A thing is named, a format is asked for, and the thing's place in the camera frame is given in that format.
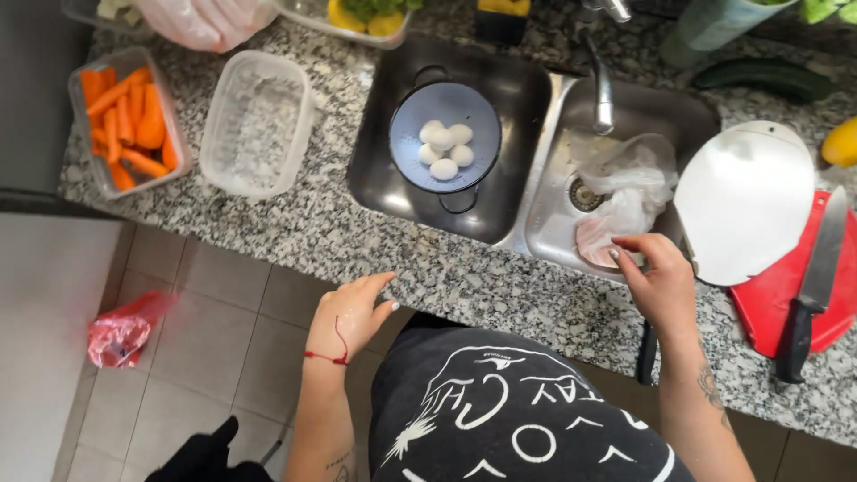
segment tile floor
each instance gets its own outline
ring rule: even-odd
[[[240,425],[232,463],[259,460],[287,431],[285,448],[267,464],[279,480],[307,328],[318,298],[335,286],[147,226],[137,226],[127,238],[128,248],[114,257],[102,308],[126,304],[151,289],[175,291],[179,301],[152,334],[137,367],[95,375],[94,367],[84,370],[81,386],[87,373],[94,384],[88,385],[92,393],[67,480],[142,481],[190,435],[214,430],[230,414]],[[369,385],[411,314],[396,312],[348,370],[361,480],[368,480]],[[614,404],[657,426],[655,389],[594,366],[583,370]],[[740,413],[731,418],[760,482],[810,475],[857,479],[853,449]]]

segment colander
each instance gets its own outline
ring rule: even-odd
[[[432,177],[418,153],[423,144],[420,129],[435,119],[446,127],[466,124],[473,129],[473,139],[467,144],[473,150],[473,163],[459,168],[458,174],[447,181]],[[476,186],[473,203],[462,211],[450,210],[440,199],[441,206],[452,214],[464,213],[476,205],[478,184],[494,167],[500,140],[500,118],[494,107],[476,89],[454,81],[434,81],[415,88],[402,99],[390,121],[390,153],[408,182],[437,195]]]

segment black t-shirt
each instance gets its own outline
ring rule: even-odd
[[[372,385],[374,482],[693,480],[646,423],[534,341],[415,328],[397,343]]]

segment kitchen faucet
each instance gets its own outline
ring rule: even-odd
[[[631,13],[623,0],[580,0],[581,9],[573,27],[566,27],[566,38],[576,39],[589,54],[592,76],[596,84],[595,122],[592,129],[599,136],[606,136],[613,131],[613,89],[610,84],[610,74],[607,64],[598,55],[598,49],[592,40],[591,33],[598,20],[598,11],[607,13],[617,22],[631,20]]]

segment red string bracelet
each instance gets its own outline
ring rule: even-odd
[[[345,347],[345,355],[342,355],[342,358],[330,358],[327,355],[322,355],[321,353],[309,351],[303,352],[303,356],[310,358],[319,357],[325,360],[330,360],[333,362],[334,365],[348,365],[348,362],[346,362],[346,360],[348,359],[348,344],[345,343],[345,338],[343,338],[342,335],[339,334],[339,316],[336,316],[336,321],[333,323],[333,330],[336,331],[336,335],[339,337],[340,340],[342,340],[342,345]]]

